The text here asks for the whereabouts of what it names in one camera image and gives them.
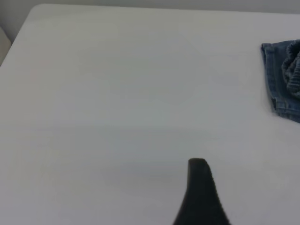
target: folded jeans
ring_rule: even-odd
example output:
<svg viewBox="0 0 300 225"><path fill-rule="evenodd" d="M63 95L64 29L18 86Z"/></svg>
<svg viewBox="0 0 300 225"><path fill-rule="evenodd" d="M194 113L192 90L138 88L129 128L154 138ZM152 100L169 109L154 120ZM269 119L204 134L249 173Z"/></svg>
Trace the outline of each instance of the folded jeans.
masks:
<svg viewBox="0 0 300 225"><path fill-rule="evenodd" d="M274 111L281 117L300 123L300 100L287 89L282 66L288 58L288 46L294 41L262 44L262 56L268 94Z"/></svg>

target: table surface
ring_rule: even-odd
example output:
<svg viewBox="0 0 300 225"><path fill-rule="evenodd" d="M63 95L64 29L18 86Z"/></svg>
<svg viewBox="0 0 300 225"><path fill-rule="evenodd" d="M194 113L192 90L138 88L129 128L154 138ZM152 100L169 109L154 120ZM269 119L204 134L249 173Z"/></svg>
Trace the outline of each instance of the table surface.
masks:
<svg viewBox="0 0 300 225"><path fill-rule="evenodd" d="M3 225L172 224L205 158L233 225L300 222L300 124L260 44L300 15L39 5L0 71Z"/></svg>

